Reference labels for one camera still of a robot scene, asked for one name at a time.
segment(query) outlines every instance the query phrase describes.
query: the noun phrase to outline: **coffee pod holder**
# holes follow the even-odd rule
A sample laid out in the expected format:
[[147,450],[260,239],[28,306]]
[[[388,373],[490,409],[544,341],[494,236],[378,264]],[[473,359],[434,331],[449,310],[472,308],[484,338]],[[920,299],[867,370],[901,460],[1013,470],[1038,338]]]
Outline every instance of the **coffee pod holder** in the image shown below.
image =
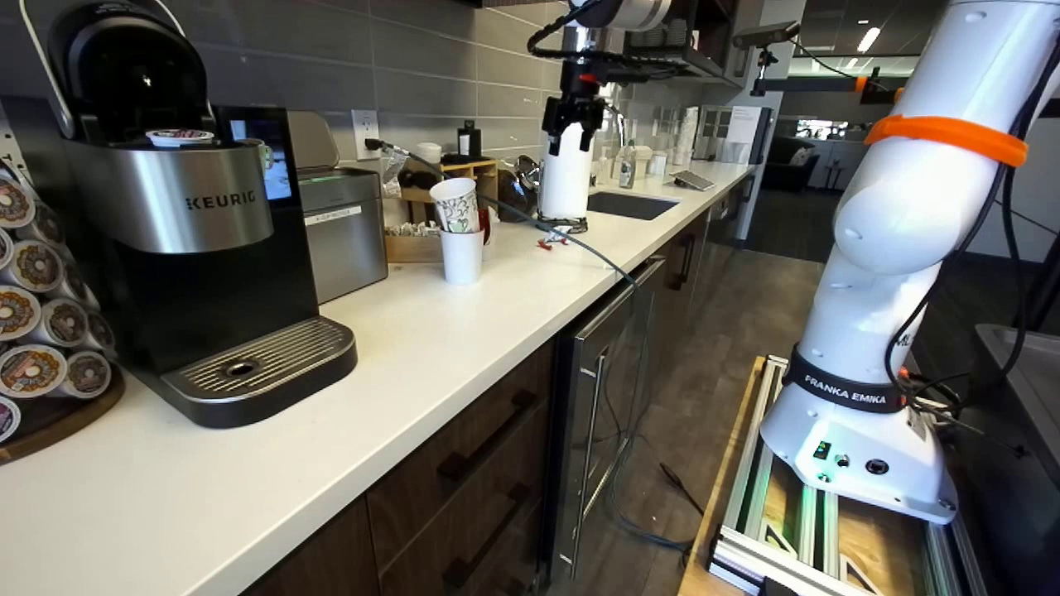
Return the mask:
[[[0,314],[0,338],[4,338],[0,341],[0,465],[11,465],[43,447],[55,447],[64,438],[99,422],[123,396],[126,380],[112,356],[109,324],[98,310],[98,299],[83,286],[80,269],[64,243],[64,229],[56,224],[55,213],[40,202],[32,181],[6,158],[0,158],[0,184],[19,188],[19,200],[32,202],[32,213],[38,213],[30,223],[16,223],[6,229],[0,224],[4,232],[0,295],[14,299],[14,308],[4,308]],[[30,254],[30,252],[16,252],[16,245],[28,245],[28,243],[32,243],[38,252],[55,252],[49,257],[40,257],[32,252],[40,261],[56,264],[55,286],[46,280],[32,286],[14,272],[16,257]],[[80,368],[80,377],[73,377],[70,361],[90,361],[90,368]]]

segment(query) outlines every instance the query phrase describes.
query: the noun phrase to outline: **power outlet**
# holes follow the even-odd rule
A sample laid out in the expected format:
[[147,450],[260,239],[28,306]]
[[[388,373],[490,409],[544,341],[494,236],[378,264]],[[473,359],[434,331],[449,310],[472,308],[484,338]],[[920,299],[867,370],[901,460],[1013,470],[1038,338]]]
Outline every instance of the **power outlet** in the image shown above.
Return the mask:
[[378,114],[374,111],[350,111],[355,125],[355,154],[357,158],[378,158],[378,150],[367,150],[366,138],[378,138]]

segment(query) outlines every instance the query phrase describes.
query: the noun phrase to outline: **keurig coffee maker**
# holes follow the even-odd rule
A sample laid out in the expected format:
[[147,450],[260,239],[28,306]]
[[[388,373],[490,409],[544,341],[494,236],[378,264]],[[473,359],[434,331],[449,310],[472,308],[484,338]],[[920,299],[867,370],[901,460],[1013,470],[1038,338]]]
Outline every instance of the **keurig coffee maker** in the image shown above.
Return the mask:
[[317,319],[286,111],[216,111],[162,0],[83,3],[46,48],[75,223],[123,361],[205,428],[262,422],[355,368]]

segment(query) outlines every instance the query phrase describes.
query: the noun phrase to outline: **coffee maker drip tray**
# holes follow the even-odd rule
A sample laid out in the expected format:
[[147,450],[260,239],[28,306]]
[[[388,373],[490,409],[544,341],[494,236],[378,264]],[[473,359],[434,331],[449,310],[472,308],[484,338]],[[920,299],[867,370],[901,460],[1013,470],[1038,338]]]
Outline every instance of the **coffee maker drip tray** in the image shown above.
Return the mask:
[[355,331],[308,319],[147,380],[195,423],[238,428],[336,385],[355,365]]

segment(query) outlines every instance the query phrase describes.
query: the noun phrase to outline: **kitchen counter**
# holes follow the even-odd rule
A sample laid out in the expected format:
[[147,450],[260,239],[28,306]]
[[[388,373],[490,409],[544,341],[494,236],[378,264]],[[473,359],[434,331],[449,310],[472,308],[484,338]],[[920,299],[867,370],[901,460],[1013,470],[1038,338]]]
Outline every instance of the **kitchen counter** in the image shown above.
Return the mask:
[[[585,243],[634,269],[749,169],[693,172],[714,184],[621,188],[681,204],[654,223],[591,213]],[[195,428],[126,373],[104,422],[0,468],[0,594],[246,588],[621,280],[591,252],[536,239],[498,224],[467,287],[437,264],[398,264],[329,301],[322,314],[357,335],[357,368],[251,428]]]

